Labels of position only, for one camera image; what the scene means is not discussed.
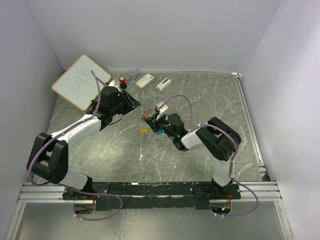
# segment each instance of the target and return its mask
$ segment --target white enclosure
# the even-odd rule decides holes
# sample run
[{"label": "white enclosure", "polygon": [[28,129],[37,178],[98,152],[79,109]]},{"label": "white enclosure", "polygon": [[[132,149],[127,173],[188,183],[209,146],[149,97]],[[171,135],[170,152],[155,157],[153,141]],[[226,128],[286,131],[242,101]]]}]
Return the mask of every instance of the white enclosure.
[{"label": "white enclosure", "polygon": [[63,69],[242,72],[281,0],[27,0]]},{"label": "white enclosure", "polygon": [[107,71],[242,73],[295,239],[318,239],[319,0],[7,0],[0,8],[0,239],[51,85],[82,54]]},{"label": "white enclosure", "polygon": [[35,136],[49,126],[62,69],[23,0],[0,7],[0,239],[4,239]]}]

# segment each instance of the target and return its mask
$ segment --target marble floor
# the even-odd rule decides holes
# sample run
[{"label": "marble floor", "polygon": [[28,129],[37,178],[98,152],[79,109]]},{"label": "marble floor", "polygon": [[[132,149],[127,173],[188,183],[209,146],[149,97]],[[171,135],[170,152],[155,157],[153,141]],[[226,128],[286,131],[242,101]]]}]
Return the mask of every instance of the marble floor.
[{"label": "marble floor", "polygon": [[[216,116],[241,136],[242,143],[233,165],[234,177],[239,181],[262,180],[238,85],[231,74],[150,74],[155,82],[143,92],[135,88],[133,81],[127,81],[127,91],[142,106],[125,115],[120,122],[85,139],[70,153],[69,167],[92,177],[94,181],[210,181],[215,166],[213,156],[204,146],[181,152],[164,133],[141,135],[139,132],[147,126],[140,120],[142,111],[154,109],[157,103],[175,94],[184,94],[193,108],[192,127]],[[126,73],[111,75],[116,80],[119,76],[127,77]],[[172,83],[160,92],[156,86],[166,77]],[[167,113],[178,113],[185,126],[189,124],[190,110],[184,98],[176,97],[167,105]],[[48,132],[59,131],[83,115],[84,112],[59,96]]]}]

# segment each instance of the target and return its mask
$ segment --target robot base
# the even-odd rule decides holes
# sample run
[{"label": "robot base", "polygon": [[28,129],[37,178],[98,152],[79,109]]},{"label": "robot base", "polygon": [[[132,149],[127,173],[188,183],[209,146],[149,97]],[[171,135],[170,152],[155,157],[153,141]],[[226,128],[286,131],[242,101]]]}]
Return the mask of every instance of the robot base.
[{"label": "robot base", "polygon": [[[93,182],[93,192],[115,194],[122,198],[123,209],[152,208],[195,208],[210,209],[209,200],[240,199],[239,186],[231,184],[227,191],[221,192],[211,181],[186,182]],[[64,200],[93,200],[67,188]],[[114,197],[96,198],[96,211],[119,208],[119,200]]]}]

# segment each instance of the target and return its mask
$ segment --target cable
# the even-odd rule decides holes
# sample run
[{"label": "cable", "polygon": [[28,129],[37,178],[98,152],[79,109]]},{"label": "cable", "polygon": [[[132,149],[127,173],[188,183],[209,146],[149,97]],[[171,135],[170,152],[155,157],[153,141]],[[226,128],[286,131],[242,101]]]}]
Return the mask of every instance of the cable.
[{"label": "cable", "polygon": [[104,83],[104,82],[103,82],[102,80],[100,80],[100,78],[98,78],[98,77],[97,77],[97,80],[99,81],[99,83],[101,83],[101,84],[102,84],[103,86],[105,86],[105,87],[109,85],[109,83],[107,83],[107,82]]},{"label": "cable", "polygon": [[[35,162],[37,161],[37,159],[39,158],[39,156],[42,154],[42,152],[53,142],[55,141],[56,139],[60,138],[61,136],[63,136],[64,134],[70,132],[72,129],[76,128],[77,126],[81,125],[83,122],[87,122],[87,121],[90,121],[91,119],[93,119],[97,112],[98,112],[98,108],[99,108],[99,105],[100,105],[100,101],[101,101],[101,93],[100,93],[100,87],[99,87],[99,79],[98,77],[96,76],[95,72],[93,70],[91,70],[91,73],[92,75],[94,76],[94,79],[95,79],[95,83],[96,83],[96,86],[97,86],[97,90],[98,90],[98,99],[97,99],[97,104],[96,104],[96,107],[94,109],[94,112],[92,113],[92,115],[86,119],[84,119],[84,121],[78,121],[76,123],[74,123],[73,125],[71,125],[70,127],[68,127],[65,131],[61,131],[61,133],[59,133],[58,135],[54,136],[53,138],[51,138],[45,145],[43,145],[43,147],[36,153],[36,155],[33,157],[30,165],[29,165],[29,169],[28,169],[28,179],[29,181],[32,183],[32,185],[35,185],[35,186],[43,186],[43,185],[46,185],[48,184],[49,182],[46,181],[46,182],[43,182],[43,183],[36,183],[33,178],[32,178],[32,168],[35,164]],[[122,209],[122,206],[123,206],[123,201],[122,199],[118,196],[118,195],[115,195],[115,194],[111,194],[111,193],[93,193],[93,192],[85,192],[85,191],[81,191],[81,190],[78,190],[78,189],[75,189],[73,187],[69,187],[69,186],[66,186],[66,185],[63,185],[62,186],[64,187],[67,187],[71,190],[73,190],[74,192],[77,192],[77,193],[80,193],[80,194],[83,194],[83,195],[89,195],[89,196],[108,196],[108,197],[114,197],[114,198],[117,198],[119,199],[120,201],[120,207],[119,209],[109,215],[109,216],[106,216],[106,217],[103,217],[103,218],[96,218],[96,219],[91,219],[91,218],[86,218],[86,217],[80,217],[76,214],[76,210],[75,210],[75,206],[73,206],[73,213],[74,213],[74,216],[78,219],[81,219],[81,220],[87,220],[87,221],[100,221],[100,220],[105,220],[105,219],[109,219],[111,217],[113,217],[114,215],[118,214],[120,212],[120,210]]]},{"label": "cable", "polygon": [[220,133],[225,135],[232,142],[232,144],[234,145],[234,154],[231,156],[231,163],[230,163],[230,168],[229,168],[229,175],[231,177],[232,168],[233,168],[233,165],[234,165],[234,159],[235,159],[235,157],[236,157],[236,155],[238,153],[238,150],[239,150],[237,143],[235,142],[235,140],[228,133],[226,133],[220,127],[217,127],[215,125],[208,124],[208,123],[200,124],[200,126],[198,126],[197,128],[194,128],[190,132],[193,132],[194,130],[196,130],[198,128],[201,128],[201,127],[210,127],[210,128],[213,128],[214,130],[218,130]]},{"label": "cable", "polygon": [[111,193],[94,193],[94,192],[85,192],[85,191],[81,191],[81,190],[78,190],[78,189],[75,189],[73,187],[68,187],[69,189],[77,192],[77,193],[80,193],[80,194],[84,194],[84,195],[90,195],[90,196],[106,196],[106,197],[114,197],[114,198],[117,198],[119,199],[120,201],[120,207],[118,208],[118,210],[108,216],[105,216],[105,217],[101,217],[101,218],[87,218],[87,217],[81,217],[79,216],[77,213],[76,213],[76,208],[75,206],[73,205],[73,213],[74,213],[74,217],[76,217],[77,219],[80,219],[80,220],[85,220],[85,221],[101,221],[101,220],[106,220],[106,219],[110,219],[112,218],[113,216],[117,215],[118,213],[120,213],[123,205],[124,205],[124,202],[122,201],[121,197],[119,197],[118,195],[115,195],[115,194],[111,194]]},{"label": "cable", "polygon": [[249,211],[247,211],[247,212],[240,213],[240,214],[236,214],[236,215],[227,215],[227,216],[224,216],[224,218],[229,218],[229,219],[239,218],[239,217],[243,217],[243,216],[245,216],[245,215],[248,215],[248,214],[253,213],[253,212],[258,208],[258,206],[259,206],[258,196],[257,196],[256,193],[255,193],[254,191],[252,191],[249,187],[247,187],[246,185],[238,182],[238,181],[235,180],[233,177],[231,177],[231,180],[232,180],[233,182],[235,182],[236,184],[238,184],[238,185],[244,187],[245,189],[247,189],[250,193],[252,193],[252,195],[253,195],[254,198],[255,198],[255,206],[254,206],[251,210],[249,210]]},{"label": "cable", "polygon": [[108,126],[111,126],[111,125],[113,125],[113,124],[116,124],[117,122],[120,122],[123,118],[124,118],[124,115],[122,114],[122,117],[121,117],[119,120],[108,124]]},{"label": "cable", "polygon": [[190,122],[189,122],[189,126],[188,126],[188,131],[190,131],[191,126],[192,126],[192,118],[193,118],[193,113],[192,113],[192,107],[191,107],[191,102],[189,101],[189,99],[182,94],[177,94],[177,95],[173,95],[172,97],[170,97],[168,100],[166,100],[161,106],[158,107],[158,110],[161,109],[164,105],[167,104],[167,102],[169,102],[171,99],[175,98],[175,97],[183,97],[187,100],[189,107],[190,107]]},{"label": "cable", "polygon": [[92,202],[92,207],[95,209],[96,208],[96,199],[97,199],[97,196],[94,196],[93,197],[93,202]]}]

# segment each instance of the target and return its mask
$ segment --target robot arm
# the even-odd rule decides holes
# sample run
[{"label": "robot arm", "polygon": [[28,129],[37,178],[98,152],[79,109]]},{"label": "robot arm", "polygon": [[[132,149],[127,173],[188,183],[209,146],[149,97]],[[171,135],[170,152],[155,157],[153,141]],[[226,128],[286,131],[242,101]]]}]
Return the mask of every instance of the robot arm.
[{"label": "robot arm", "polygon": [[217,117],[213,117],[207,122],[210,126],[200,127],[188,132],[177,113],[170,115],[163,114],[164,110],[162,108],[166,110],[168,107],[162,105],[163,102],[157,104],[155,114],[145,118],[144,121],[153,132],[158,134],[161,132],[165,133],[179,151],[187,151],[200,144],[204,144],[207,150],[214,156],[215,167],[212,183],[221,192],[227,191],[232,184],[230,169],[232,164],[231,157],[235,152],[235,146],[229,138],[210,126],[218,127],[226,132],[235,141],[237,146],[242,141],[239,134]]},{"label": "robot arm", "polygon": [[[57,138],[42,152],[33,165],[33,174],[53,184],[63,184],[84,192],[92,192],[92,178],[69,168],[69,152],[88,136],[110,125],[113,121],[113,116],[126,115],[141,105],[125,89],[120,90],[113,82],[101,91],[100,105],[96,115],[92,119],[85,121],[89,117],[92,117],[97,106],[97,101],[92,101],[92,103],[91,110],[77,121],[82,122],[81,124]],[[64,132],[69,127],[51,135],[41,133],[36,137],[26,167],[27,170],[39,150],[50,139]]]}]

